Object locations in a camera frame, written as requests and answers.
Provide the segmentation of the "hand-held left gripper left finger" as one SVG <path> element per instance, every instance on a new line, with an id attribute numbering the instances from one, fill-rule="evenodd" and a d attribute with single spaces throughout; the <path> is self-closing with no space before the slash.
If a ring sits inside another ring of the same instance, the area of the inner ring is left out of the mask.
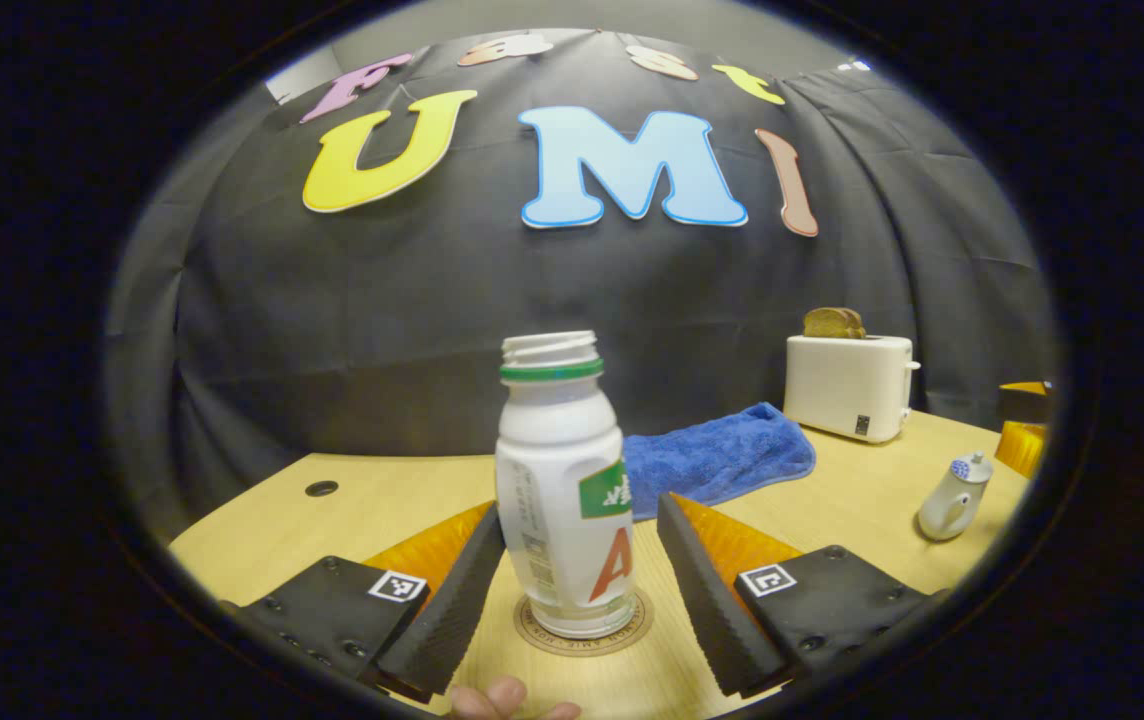
<path id="1" fill-rule="evenodd" d="M 348 682 L 427 703 L 447 693 L 503 551 L 496 505 L 480 503 L 365 561 L 321 556 L 223 610 Z"/>

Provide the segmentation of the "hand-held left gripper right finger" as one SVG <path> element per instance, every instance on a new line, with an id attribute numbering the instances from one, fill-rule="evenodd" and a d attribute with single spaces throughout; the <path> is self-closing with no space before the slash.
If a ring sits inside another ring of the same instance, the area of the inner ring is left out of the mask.
<path id="1" fill-rule="evenodd" d="M 851 667 L 948 596 L 841 544 L 801 552 L 680 494 L 659 498 L 656 529 L 715 683 L 744 698 Z"/>

